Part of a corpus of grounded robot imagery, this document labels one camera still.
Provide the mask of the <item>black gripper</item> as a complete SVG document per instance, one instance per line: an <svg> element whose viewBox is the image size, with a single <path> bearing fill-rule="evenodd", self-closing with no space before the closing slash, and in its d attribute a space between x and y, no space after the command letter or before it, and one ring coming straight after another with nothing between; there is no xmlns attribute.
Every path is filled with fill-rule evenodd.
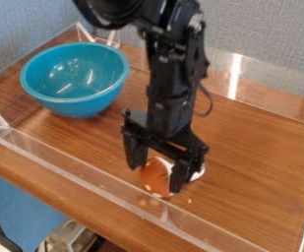
<svg viewBox="0 0 304 252"><path fill-rule="evenodd" d="M184 185L205 172L204 156L209 147L191 127L195 99L196 95L151 98L147 112L130 109L122 112L128 165L132 169L141 166L151 149L172 158L176 161L171 174L172 193L180 193Z"/></svg>

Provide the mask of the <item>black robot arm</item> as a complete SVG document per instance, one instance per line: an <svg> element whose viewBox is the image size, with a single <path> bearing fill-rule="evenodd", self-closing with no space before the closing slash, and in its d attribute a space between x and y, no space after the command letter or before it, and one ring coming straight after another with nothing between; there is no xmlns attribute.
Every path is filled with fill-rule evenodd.
<svg viewBox="0 0 304 252"><path fill-rule="evenodd" d="M88 22L105 30L137 27L145 39L151 82L148 111L126 110L121 127L126 162L147 163L156 150L173 159L169 189L183 190L205 169L209 146L192 131L196 95L209 61L204 51L205 20L196 0L73 0Z"/></svg>

